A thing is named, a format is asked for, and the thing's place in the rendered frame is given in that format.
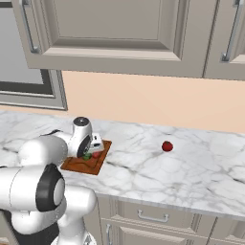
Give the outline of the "beige base cupboard door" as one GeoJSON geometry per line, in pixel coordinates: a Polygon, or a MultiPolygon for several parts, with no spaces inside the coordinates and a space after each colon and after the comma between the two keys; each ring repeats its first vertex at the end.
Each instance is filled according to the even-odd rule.
{"type": "Polygon", "coordinates": [[[110,224],[113,245],[206,245],[206,237],[150,228],[135,223],[100,220],[103,245],[107,245],[106,224],[110,224]]]}

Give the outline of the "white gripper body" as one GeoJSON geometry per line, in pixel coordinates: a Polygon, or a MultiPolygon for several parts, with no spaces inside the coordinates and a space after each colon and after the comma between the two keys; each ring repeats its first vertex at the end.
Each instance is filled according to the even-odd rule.
{"type": "Polygon", "coordinates": [[[91,143],[90,148],[88,150],[89,153],[101,152],[104,151],[103,143],[91,143]]]}

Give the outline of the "brown wooden cutting board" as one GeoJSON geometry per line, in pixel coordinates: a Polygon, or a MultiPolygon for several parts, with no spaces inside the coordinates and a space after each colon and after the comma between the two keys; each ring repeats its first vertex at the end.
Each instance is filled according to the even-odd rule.
{"type": "Polygon", "coordinates": [[[83,158],[69,157],[60,168],[73,172],[98,175],[109,148],[112,145],[111,141],[103,140],[102,142],[104,145],[104,150],[98,155],[97,158],[91,157],[88,160],[84,160],[83,158]]]}

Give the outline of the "red tomato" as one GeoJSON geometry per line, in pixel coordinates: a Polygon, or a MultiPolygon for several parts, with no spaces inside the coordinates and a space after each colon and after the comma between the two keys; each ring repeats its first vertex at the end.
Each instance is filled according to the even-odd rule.
{"type": "Polygon", "coordinates": [[[169,141],[164,141],[162,144],[162,150],[165,152],[169,152],[173,149],[173,144],[169,141]]]}

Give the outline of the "beige wall cupboard door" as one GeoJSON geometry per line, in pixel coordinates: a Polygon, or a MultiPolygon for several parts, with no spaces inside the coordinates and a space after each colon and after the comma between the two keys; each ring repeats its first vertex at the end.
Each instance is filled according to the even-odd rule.
{"type": "Polygon", "coordinates": [[[204,78],[245,80],[245,0],[229,62],[221,61],[227,50],[236,7],[234,0],[217,0],[204,78]]]}
{"type": "Polygon", "coordinates": [[[32,54],[11,0],[28,66],[200,78],[215,0],[29,0],[32,54]]]}

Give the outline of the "grey framed window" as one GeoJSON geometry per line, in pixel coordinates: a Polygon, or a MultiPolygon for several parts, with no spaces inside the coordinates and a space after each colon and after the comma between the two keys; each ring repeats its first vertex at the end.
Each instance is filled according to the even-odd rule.
{"type": "Polygon", "coordinates": [[[28,68],[11,0],[0,0],[0,104],[68,109],[61,72],[28,68]]]}

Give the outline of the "beige drawer front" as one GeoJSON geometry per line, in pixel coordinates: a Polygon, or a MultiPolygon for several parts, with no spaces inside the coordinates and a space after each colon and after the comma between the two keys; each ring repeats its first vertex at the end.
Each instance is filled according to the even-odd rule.
{"type": "Polygon", "coordinates": [[[213,235],[216,238],[238,239],[245,242],[245,221],[218,218],[213,235]]]}
{"type": "Polygon", "coordinates": [[[177,227],[177,228],[188,228],[192,220],[191,213],[177,211],[175,209],[165,209],[165,208],[140,205],[140,204],[129,203],[129,202],[121,202],[119,204],[119,208],[120,208],[119,214],[124,218],[149,222],[152,224],[167,225],[167,226],[177,227]],[[138,217],[137,210],[142,210],[145,216],[151,216],[154,218],[162,218],[164,214],[168,214],[169,220],[167,223],[143,220],[138,217]]]}

